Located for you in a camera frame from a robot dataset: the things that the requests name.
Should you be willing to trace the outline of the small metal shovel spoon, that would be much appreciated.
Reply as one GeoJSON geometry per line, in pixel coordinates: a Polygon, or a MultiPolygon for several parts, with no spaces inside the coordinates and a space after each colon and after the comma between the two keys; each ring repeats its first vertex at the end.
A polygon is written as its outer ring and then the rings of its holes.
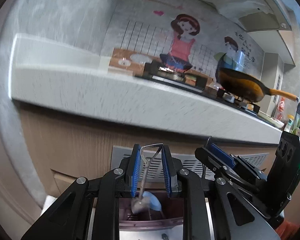
{"type": "Polygon", "coordinates": [[[145,192],[145,183],[147,180],[147,175],[149,172],[149,168],[150,165],[152,163],[152,161],[156,158],[156,156],[162,152],[162,148],[163,148],[163,144],[151,144],[151,145],[146,145],[146,146],[141,146],[140,147],[140,157],[141,160],[144,163],[144,172],[142,175],[142,180],[141,180],[141,185],[140,185],[140,191],[137,197],[134,197],[131,200],[131,211],[134,215],[141,213],[141,212],[145,212],[145,211],[150,211],[151,209],[149,209],[149,199],[148,198],[143,198],[143,193],[145,192]],[[146,148],[157,148],[155,154],[151,157],[151,158],[147,158],[144,154],[144,150],[146,148]]]}

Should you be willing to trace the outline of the blue plastic rice spoon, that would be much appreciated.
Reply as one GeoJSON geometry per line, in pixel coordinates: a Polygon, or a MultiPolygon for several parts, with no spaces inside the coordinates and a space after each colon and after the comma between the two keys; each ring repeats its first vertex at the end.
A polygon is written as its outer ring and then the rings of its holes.
{"type": "Polygon", "coordinates": [[[165,215],[162,211],[161,203],[153,193],[145,191],[143,193],[143,198],[149,199],[149,209],[160,212],[162,219],[165,218],[165,215]]]}

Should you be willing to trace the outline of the steel spoon with charm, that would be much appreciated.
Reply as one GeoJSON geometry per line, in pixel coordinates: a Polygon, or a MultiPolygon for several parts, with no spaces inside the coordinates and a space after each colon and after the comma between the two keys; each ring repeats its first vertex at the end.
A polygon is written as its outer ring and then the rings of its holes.
{"type": "Polygon", "coordinates": [[[165,233],[163,233],[163,234],[161,235],[161,237],[162,237],[163,240],[169,240],[168,235],[166,235],[165,233]]]}

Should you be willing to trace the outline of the grey ventilation grille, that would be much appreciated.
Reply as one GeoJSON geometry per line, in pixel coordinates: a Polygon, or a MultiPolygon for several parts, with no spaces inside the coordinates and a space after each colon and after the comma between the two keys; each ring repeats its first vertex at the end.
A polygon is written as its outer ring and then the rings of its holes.
{"type": "MultiPolygon", "coordinates": [[[[121,146],[113,146],[112,156],[111,156],[111,165],[110,169],[113,170],[114,168],[118,168],[121,160],[123,158],[128,158],[132,154],[132,149],[127,147],[121,146]]],[[[179,154],[179,153],[172,153],[172,157],[181,160],[183,167],[188,170],[191,170],[198,174],[198,176],[202,176],[203,174],[203,167],[200,161],[198,161],[194,155],[191,154],[179,154]]],[[[260,168],[266,157],[269,153],[258,153],[258,154],[243,154],[242,157],[248,161],[251,165],[255,166],[256,168],[260,168]]],[[[149,183],[163,183],[164,182],[164,174],[161,162],[161,153],[159,152],[158,155],[152,160],[148,174],[147,174],[147,182],[149,183]]]]}

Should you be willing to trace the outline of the purple plastic bin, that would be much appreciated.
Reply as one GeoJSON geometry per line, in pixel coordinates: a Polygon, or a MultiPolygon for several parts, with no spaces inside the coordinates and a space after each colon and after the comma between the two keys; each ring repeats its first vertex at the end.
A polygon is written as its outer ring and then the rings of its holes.
{"type": "Polygon", "coordinates": [[[170,199],[163,191],[154,191],[153,194],[161,204],[161,210],[149,209],[133,214],[130,208],[131,200],[119,199],[119,228],[123,231],[153,231],[170,229],[183,225],[184,204],[182,199],[170,199]]]}

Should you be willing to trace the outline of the gas stove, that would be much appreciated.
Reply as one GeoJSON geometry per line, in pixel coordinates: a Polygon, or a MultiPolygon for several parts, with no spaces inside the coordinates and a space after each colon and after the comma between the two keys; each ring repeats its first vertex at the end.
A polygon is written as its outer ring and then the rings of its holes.
{"type": "Polygon", "coordinates": [[[143,73],[141,75],[135,75],[135,77],[163,83],[199,94],[202,93],[208,82],[207,77],[178,73],[155,60],[151,63],[145,63],[143,73]]]}

